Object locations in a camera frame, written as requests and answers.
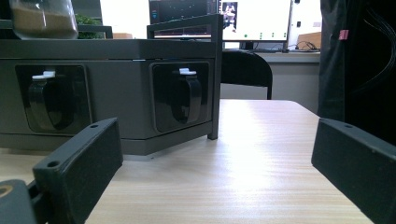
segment black office chair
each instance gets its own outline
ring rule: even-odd
[[[273,74],[261,56],[247,50],[224,49],[221,83],[266,87],[267,100],[272,99]]]

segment wall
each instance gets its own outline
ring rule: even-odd
[[[100,0],[100,3],[103,24],[112,26],[114,33],[128,33],[134,38],[146,38],[149,0]]]

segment monitor screen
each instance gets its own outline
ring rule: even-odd
[[[287,42],[290,0],[218,0],[224,41]]]
[[[218,13],[217,0],[149,0],[150,24]],[[210,27],[188,27],[155,33],[156,38],[209,38]]]

